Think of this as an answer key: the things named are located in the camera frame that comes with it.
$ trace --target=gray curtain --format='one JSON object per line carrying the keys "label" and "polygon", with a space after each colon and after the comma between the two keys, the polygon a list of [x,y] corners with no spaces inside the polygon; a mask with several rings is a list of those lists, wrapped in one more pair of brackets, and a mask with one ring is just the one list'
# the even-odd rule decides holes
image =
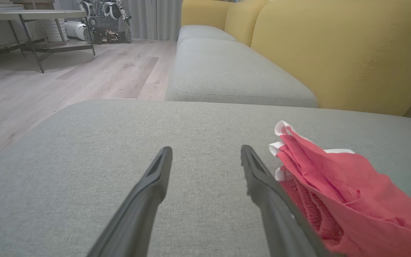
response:
{"label": "gray curtain", "polygon": [[181,6],[182,0],[128,0],[132,37],[177,40],[181,26]]}

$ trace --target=white cylindrical object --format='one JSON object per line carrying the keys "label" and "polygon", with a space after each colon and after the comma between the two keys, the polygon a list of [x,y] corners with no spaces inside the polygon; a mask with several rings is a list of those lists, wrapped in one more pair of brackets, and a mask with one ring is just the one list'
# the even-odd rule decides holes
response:
{"label": "white cylindrical object", "polygon": [[[58,21],[60,23],[64,39],[68,41],[69,39],[67,38],[66,28],[64,26],[64,19],[58,19]],[[57,23],[54,19],[42,20],[42,25],[44,27],[45,33],[47,34],[49,42],[61,42],[61,35],[58,31]]]}
{"label": "white cylindrical object", "polygon": [[85,24],[80,21],[68,21],[65,22],[66,34],[67,36],[78,37],[85,41]]}

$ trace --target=robot chassis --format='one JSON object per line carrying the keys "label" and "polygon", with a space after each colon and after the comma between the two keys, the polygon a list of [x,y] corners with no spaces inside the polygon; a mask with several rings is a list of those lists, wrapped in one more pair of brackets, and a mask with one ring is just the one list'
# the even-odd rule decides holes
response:
{"label": "robot chassis", "polygon": [[126,15],[121,0],[76,0],[80,10],[87,12],[84,36],[87,43],[131,43],[131,30],[118,31],[118,20],[129,24],[131,15]]}

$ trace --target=folded clothing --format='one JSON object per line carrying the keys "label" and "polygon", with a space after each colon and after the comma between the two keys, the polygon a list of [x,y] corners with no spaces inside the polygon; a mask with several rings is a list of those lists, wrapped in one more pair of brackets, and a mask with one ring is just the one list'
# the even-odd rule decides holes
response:
{"label": "folded clothing", "polygon": [[276,179],[332,252],[411,257],[411,198],[351,150],[323,150],[290,124],[269,146],[283,166]]}

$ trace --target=wooden floor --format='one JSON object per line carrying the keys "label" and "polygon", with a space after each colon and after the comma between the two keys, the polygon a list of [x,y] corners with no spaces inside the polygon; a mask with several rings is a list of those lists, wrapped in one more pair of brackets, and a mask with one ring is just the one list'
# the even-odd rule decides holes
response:
{"label": "wooden floor", "polygon": [[[83,42],[71,40],[69,45]],[[55,112],[90,99],[163,101],[176,42],[134,39],[59,52],[39,71],[31,52],[0,55],[0,152]]]}

